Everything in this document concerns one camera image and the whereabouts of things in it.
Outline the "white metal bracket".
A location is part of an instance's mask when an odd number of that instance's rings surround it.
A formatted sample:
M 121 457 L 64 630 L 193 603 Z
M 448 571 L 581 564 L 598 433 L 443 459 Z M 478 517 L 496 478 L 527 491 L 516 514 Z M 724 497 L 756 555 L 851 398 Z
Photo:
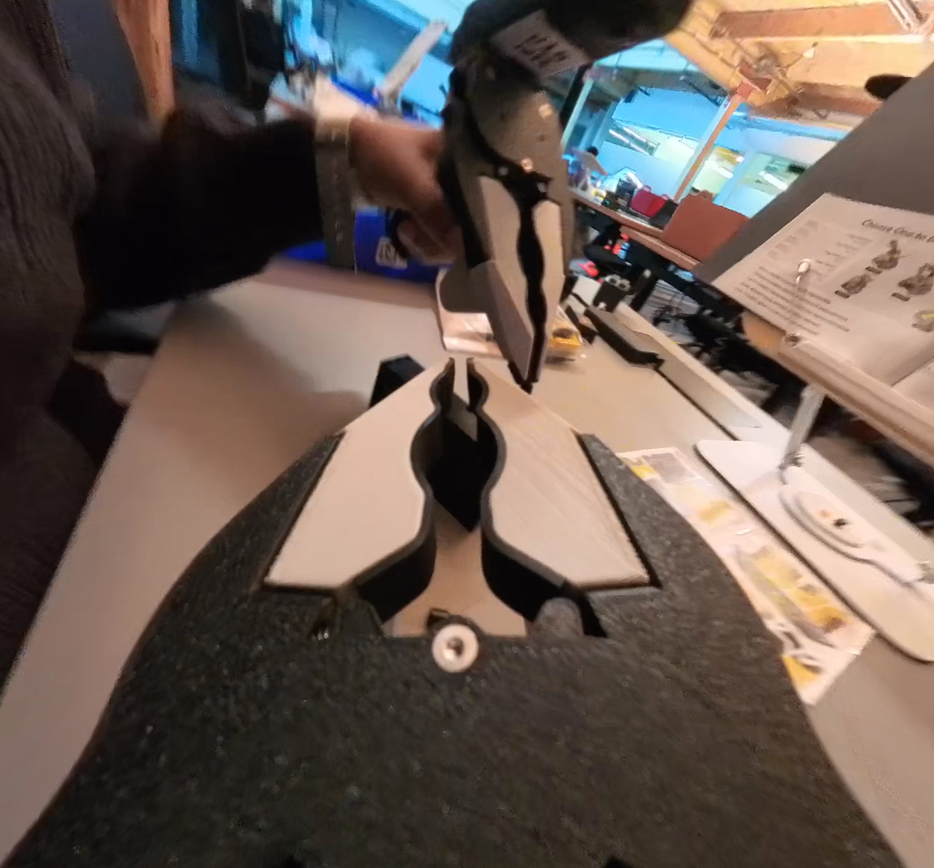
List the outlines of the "white metal bracket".
M 473 411 L 470 395 L 469 358 L 453 355 L 450 361 L 454 365 L 452 399 L 449 406 L 449 421 L 470 441 L 477 440 L 477 419 Z

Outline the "long black bar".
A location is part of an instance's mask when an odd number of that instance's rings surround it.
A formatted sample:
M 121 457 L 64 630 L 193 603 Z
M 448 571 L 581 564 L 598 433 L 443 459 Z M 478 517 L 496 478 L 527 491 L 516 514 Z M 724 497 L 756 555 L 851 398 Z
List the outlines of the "long black bar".
M 611 312 L 576 299 L 569 299 L 563 309 L 589 345 L 599 340 L 630 365 L 660 370 L 662 357 L 652 348 L 652 344 L 642 334 L 625 327 Z

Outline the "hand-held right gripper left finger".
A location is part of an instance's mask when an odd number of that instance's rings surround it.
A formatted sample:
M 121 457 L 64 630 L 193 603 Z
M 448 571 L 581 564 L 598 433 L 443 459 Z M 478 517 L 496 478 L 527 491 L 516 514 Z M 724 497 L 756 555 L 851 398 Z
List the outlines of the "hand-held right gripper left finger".
M 266 586 L 355 596 L 380 621 L 426 591 L 437 551 L 429 474 L 453 386 L 449 358 L 344 429 L 274 551 Z

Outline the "black office chair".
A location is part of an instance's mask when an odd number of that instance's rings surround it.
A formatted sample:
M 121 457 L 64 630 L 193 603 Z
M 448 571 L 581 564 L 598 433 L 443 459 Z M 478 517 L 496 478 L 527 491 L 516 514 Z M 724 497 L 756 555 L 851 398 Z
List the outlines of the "black office chair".
M 69 75 L 114 120 L 147 115 L 145 93 L 112 0 L 47 0 Z

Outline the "person's left forearm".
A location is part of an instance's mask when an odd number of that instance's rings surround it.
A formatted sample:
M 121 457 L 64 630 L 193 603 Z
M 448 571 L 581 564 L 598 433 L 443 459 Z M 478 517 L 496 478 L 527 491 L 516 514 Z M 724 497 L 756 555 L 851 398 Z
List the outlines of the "person's left forearm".
M 87 314 L 215 290 L 321 238 L 315 138 L 310 118 L 251 125 L 214 107 L 89 127 L 74 224 Z

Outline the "wooden work table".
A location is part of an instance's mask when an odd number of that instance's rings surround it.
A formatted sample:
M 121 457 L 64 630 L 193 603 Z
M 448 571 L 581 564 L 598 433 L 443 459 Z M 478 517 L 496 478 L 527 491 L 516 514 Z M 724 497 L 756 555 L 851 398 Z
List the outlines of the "wooden work table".
M 659 255 L 669 264 L 673 264 L 686 271 L 693 271 L 700 265 L 701 262 L 699 260 L 674 248 L 666 242 L 660 236 L 661 231 L 653 227 L 650 223 L 607 208 L 576 189 L 570 189 L 569 193 L 577 208 L 582 208 L 608 220 L 618 228 L 622 235 L 626 235 L 630 239 L 637 241 L 640 245 L 650 252 Z

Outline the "blue plastic bin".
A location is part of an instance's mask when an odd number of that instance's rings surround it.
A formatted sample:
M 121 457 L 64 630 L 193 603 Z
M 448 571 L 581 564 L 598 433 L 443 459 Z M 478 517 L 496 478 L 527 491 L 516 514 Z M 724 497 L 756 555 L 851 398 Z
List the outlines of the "blue plastic bin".
M 397 210 L 363 207 L 326 215 L 323 234 L 286 249 L 285 259 L 311 267 L 412 283 L 434 284 L 445 265 L 409 256 L 398 237 Z

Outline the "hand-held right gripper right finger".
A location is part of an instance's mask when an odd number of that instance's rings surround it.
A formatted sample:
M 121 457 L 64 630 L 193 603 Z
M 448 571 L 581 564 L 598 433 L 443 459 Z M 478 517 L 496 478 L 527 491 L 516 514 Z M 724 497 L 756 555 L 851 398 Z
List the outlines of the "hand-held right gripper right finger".
M 610 482 L 565 418 L 481 362 L 466 365 L 476 441 L 490 464 L 479 494 L 481 565 L 494 595 L 526 621 L 554 600 L 597 621 L 590 597 L 651 587 Z

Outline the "person's dark sweater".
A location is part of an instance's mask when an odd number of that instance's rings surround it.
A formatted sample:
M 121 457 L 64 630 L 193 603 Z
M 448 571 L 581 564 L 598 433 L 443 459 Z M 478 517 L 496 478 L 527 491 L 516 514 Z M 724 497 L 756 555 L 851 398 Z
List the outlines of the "person's dark sweater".
M 1 665 L 5 682 L 100 469 L 53 411 L 85 311 L 73 225 L 99 122 L 49 0 L 1 12 Z

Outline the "person's left hand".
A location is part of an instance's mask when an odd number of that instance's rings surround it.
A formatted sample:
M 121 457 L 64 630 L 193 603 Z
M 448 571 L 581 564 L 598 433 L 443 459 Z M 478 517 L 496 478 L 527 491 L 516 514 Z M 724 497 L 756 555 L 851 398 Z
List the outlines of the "person's left hand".
M 458 221 L 439 181 L 444 137 L 400 120 L 355 117 L 347 151 L 366 202 L 402 214 L 396 238 L 402 251 L 425 265 L 461 255 Z

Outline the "wooden pillar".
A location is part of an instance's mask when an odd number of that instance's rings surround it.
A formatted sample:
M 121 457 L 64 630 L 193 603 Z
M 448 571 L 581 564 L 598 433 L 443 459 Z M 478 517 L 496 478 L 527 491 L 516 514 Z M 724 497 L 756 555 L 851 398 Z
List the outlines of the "wooden pillar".
M 163 120 L 173 109 L 169 0 L 111 0 L 142 82 L 147 109 Z

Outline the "silver wrist watch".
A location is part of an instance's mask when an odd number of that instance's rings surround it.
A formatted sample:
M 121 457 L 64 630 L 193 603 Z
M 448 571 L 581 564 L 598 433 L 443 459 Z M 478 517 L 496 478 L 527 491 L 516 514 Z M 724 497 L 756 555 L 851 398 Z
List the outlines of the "silver wrist watch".
M 356 101 L 331 81 L 317 83 L 312 117 L 322 234 L 329 266 L 344 270 L 356 268 L 359 183 L 351 163 L 350 128 L 358 112 Z

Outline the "yellow printed leaflet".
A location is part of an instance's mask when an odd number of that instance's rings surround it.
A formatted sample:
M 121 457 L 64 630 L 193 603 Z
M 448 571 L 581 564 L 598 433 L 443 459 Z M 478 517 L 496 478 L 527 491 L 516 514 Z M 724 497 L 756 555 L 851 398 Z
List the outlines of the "yellow printed leaflet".
M 870 643 L 870 626 L 683 452 L 667 448 L 617 456 L 730 570 L 777 640 L 800 699 L 816 705 Z

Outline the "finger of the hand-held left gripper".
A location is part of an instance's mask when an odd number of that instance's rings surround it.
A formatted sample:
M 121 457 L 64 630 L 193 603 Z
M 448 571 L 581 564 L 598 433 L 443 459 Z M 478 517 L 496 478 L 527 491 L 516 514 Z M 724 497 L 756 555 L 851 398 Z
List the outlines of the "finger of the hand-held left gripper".
M 556 303 L 567 277 L 567 228 L 561 205 L 537 199 L 529 208 L 527 302 Z
M 535 221 L 545 183 L 464 179 L 458 169 L 440 179 L 461 228 L 468 296 L 487 314 L 513 380 L 531 392 L 545 355 L 545 246 Z

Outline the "brown cardboard box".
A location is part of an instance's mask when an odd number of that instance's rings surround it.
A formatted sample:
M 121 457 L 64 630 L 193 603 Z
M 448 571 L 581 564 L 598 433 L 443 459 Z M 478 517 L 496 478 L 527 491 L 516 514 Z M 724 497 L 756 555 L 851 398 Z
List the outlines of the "brown cardboard box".
M 707 192 L 685 196 L 661 231 L 665 244 L 697 263 L 710 259 L 733 238 L 748 217 L 719 206 Z

